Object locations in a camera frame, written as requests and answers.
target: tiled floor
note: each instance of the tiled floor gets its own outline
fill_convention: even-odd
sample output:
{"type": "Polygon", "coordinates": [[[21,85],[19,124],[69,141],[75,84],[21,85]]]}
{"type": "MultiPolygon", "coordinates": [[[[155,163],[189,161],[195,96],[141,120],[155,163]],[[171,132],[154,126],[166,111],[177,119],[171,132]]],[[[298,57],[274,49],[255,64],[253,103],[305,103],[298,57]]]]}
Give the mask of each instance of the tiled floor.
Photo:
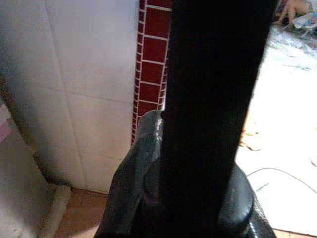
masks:
{"type": "MultiPolygon", "coordinates": [[[[77,188],[72,197],[55,238],[92,238],[103,217],[107,195],[77,188]]],[[[300,234],[275,231],[278,238],[309,238],[300,234]]]]}

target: black pole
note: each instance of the black pole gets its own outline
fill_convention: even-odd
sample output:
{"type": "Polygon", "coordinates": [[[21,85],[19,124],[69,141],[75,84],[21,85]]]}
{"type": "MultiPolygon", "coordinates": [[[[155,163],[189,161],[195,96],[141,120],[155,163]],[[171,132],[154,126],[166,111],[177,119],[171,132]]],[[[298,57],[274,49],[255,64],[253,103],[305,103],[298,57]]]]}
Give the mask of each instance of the black pole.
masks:
{"type": "Polygon", "coordinates": [[[274,2],[174,0],[159,186],[165,237],[214,235],[274,2]]]}

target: electrical cable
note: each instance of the electrical cable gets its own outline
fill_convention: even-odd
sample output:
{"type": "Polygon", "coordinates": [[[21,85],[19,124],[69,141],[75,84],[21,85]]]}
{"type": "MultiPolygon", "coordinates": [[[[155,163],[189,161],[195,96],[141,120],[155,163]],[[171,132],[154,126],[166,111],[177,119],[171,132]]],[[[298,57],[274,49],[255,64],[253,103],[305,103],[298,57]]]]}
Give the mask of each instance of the electrical cable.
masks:
{"type": "Polygon", "coordinates": [[[314,193],[317,193],[312,187],[310,187],[309,185],[307,185],[306,183],[304,183],[303,181],[301,181],[299,178],[295,177],[294,175],[284,171],[284,170],[280,170],[280,169],[277,169],[277,168],[271,168],[271,167],[266,167],[266,168],[261,168],[261,169],[258,169],[258,170],[255,170],[253,172],[251,172],[250,174],[247,175],[250,176],[258,171],[261,171],[261,170],[277,170],[277,171],[280,171],[280,172],[283,172],[283,173],[286,173],[288,174],[289,176],[292,176],[293,178],[295,178],[296,180],[298,180],[299,182],[301,182],[303,185],[305,185],[306,187],[308,187],[311,191],[313,191],[314,193]]]}

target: red tile strip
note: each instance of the red tile strip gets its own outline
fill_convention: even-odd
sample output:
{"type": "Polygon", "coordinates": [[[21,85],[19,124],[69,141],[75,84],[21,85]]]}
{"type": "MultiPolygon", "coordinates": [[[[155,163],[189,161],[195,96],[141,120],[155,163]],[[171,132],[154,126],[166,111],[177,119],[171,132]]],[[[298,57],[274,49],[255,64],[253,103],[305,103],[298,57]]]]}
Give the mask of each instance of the red tile strip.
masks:
{"type": "Polygon", "coordinates": [[[132,118],[134,142],[141,116],[165,104],[171,0],[140,0],[132,118]]]}

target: white ceramic tile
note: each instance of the white ceramic tile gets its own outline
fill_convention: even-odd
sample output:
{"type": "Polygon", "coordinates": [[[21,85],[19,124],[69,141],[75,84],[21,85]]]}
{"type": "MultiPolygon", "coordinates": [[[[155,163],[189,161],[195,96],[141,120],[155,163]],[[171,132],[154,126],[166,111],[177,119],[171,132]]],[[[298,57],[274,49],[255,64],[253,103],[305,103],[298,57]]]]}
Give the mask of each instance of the white ceramic tile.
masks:
{"type": "Polygon", "coordinates": [[[21,108],[24,104],[19,107],[35,139],[48,145],[75,149],[64,93],[41,87],[25,87],[25,90],[27,107],[21,108]]]}
{"type": "Polygon", "coordinates": [[[46,176],[56,183],[85,187],[78,152],[48,146],[41,148],[37,163],[46,176]]]}
{"type": "Polygon", "coordinates": [[[68,92],[132,102],[134,0],[46,0],[68,92]]]}
{"type": "Polygon", "coordinates": [[[87,189],[108,193],[112,177],[121,163],[121,160],[81,154],[87,189]]]}
{"type": "Polygon", "coordinates": [[[80,151],[123,159],[130,147],[132,104],[68,93],[80,151]]]}
{"type": "Polygon", "coordinates": [[[59,65],[42,0],[3,3],[1,60],[15,81],[62,89],[59,65]]]}

